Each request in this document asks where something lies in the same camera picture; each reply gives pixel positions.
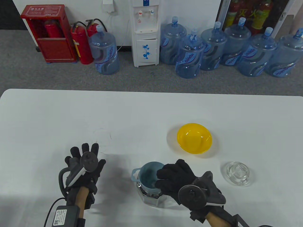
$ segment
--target hand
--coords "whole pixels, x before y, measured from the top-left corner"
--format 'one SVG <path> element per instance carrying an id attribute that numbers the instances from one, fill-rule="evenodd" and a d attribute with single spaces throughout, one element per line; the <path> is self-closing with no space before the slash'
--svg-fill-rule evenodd
<path id="1" fill-rule="evenodd" d="M 89 145 L 87 143 L 82 144 L 82 153 L 89 151 Z M 99 145 L 94 143 L 91 148 L 91 152 L 93 152 L 96 156 L 98 155 Z M 65 163 L 68 167 L 73 166 L 75 163 L 79 163 L 81 155 L 78 147 L 71 148 L 71 155 L 65 158 Z M 96 194 L 97 187 L 96 183 L 98 178 L 100 177 L 100 173 L 105 165 L 106 161 L 104 159 L 98 162 L 97 168 L 93 172 L 86 172 L 83 176 L 80 176 L 77 181 L 71 186 L 67 187 L 66 191 L 68 192 L 67 195 L 67 203 L 66 205 L 75 205 L 79 199 L 84 201 L 85 209 L 89 209 L 91 204 L 95 202 L 95 198 L 93 193 Z M 89 190 L 88 195 L 84 195 L 80 193 L 80 189 L 87 188 Z"/>
<path id="2" fill-rule="evenodd" d="M 171 196 L 180 205 L 178 199 L 179 190 L 185 186 L 192 184 L 197 178 L 192 172 L 189 165 L 182 159 L 176 164 L 166 164 L 162 169 L 157 171 L 157 180 L 155 187 L 161 189 L 164 195 Z"/>

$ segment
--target yellow plastic bowl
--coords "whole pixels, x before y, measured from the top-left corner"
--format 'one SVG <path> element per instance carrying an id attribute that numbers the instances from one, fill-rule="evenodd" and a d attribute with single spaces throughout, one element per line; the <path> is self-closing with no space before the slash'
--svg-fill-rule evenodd
<path id="1" fill-rule="evenodd" d="M 210 132 L 196 123 L 183 125 L 177 133 L 177 141 L 183 150 L 192 154 L 206 152 L 212 144 Z"/>

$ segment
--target light blue mug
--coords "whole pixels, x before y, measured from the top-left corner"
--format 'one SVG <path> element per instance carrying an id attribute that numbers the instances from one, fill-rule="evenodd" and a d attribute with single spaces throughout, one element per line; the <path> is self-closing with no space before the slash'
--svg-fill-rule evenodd
<path id="1" fill-rule="evenodd" d="M 141 168 L 133 169 L 131 180 L 134 182 L 140 182 L 141 187 L 150 194 L 159 194 L 161 190 L 155 187 L 155 183 L 158 180 L 157 171 L 162 169 L 164 164 L 160 162 L 148 162 Z M 140 170 L 138 179 L 134 177 L 136 171 Z"/>

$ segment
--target bottle cap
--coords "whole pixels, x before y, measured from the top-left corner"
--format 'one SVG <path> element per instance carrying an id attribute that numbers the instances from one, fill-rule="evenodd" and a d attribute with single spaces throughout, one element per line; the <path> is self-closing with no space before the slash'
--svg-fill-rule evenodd
<path id="1" fill-rule="evenodd" d="M 171 22 L 176 25 L 178 23 L 178 17 L 173 16 Z"/>
<path id="2" fill-rule="evenodd" d="M 239 26 L 244 26 L 245 21 L 246 21 L 246 18 L 245 18 L 245 17 L 240 17 L 238 25 L 239 25 Z"/>
<path id="3" fill-rule="evenodd" d="M 220 28 L 220 27 L 221 27 L 221 22 L 220 22 L 220 21 L 216 21 L 216 22 L 215 22 L 214 29 Z"/>
<path id="4" fill-rule="evenodd" d="M 273 30 L 272 27 L 267 27 L 267 28 L 265 29 L 264 35 L 270 36 L 271 33 L 272 33 L 272 30 Z"/>
<path id="5" fill-rule="evenodd" d="M 103 27 L 101 25 L 96 26 L 97 32 L 103 31 Z"/>
<path id="6" fill-rule="evenodd" d="M 302 37 L 302 35 L 303 35 L 303 28 L 299 28 L 299 29 L 297 30 L 297 32 L 296 32 L 296 36 L 297 36 L 297 37 Z"/>
<path id="7" fill-rule="evenodd" d="M 191 30 L 191 35 L 196 35 L 197 32 L 198 32 L 198 30 L 197 30 L 196 28 L 193 28 L 193 29 Z"/>

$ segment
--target water bottle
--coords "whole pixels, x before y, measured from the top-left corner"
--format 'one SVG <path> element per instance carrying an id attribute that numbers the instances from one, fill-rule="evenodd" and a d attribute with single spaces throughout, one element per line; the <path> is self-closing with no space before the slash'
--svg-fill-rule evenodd
<path id="1" fill-rule="evenodd" d="M 201 69 L 210 71 L 218 68 L 224 45 L 227 41 L 226 34 L 220 29 L 221 22 L 215 22 L 214 29 L 210 28 L 202 32 L 201 38 L 206 43 L 201 63 Z"/>
<path id="2" fill-rule="evenodd" d="M 178 17 L 173 17 L 171 24 L 164 27 L 161 39 L 160 60 L 165 64 L 175 65 L 179 42 L 186 36 L 186 28 L 178 24 Z"/>
<path id="3" fill-rule="evenodd" d="M 245 76 L 259 76 L 265 69 L 269 59 L 272 57 L 277 43 L 270 36 L 272 28 L 267 27 L 264 34 L 254 35 L 248 48 L 244 51 L 238 63 L 238 70 Z"/>
<path id="4" fill-rule="evenodd" d="M 176 74 L 183 78 L 193 78 L 198 75 L 205 44 L 197 36 L 197 29 L 184 37 L 179 44 L 176 62 Z"/>
<path id="5" fill-rule="evenodd" d="M 225 29 L 227 42 L 221 59 L 221 64 L 225 66 L 234 66 L 238 63 L 246 43 L 251 36 L 251 32 L 244 26 L 246 19 L 241 17 L 237 25 L 232 25 Z"/>
<path id="6" fill-rule="evenodd" d="M 104 75 L 114 74 L 120 69 L 116 39 L 112 34 L 103 31 L 101 25 L 97 25 L 96 29 L 97 33 L 89 38 L 96 69 Z"/>
<path id="7" fill-rule="evenodd" d="M 265 67 L 265 72 L 274 77 L 290 74 L 295 64 L 303 56 L 303 28 L 293 35 L 282 36 L 274 56 Z"/>

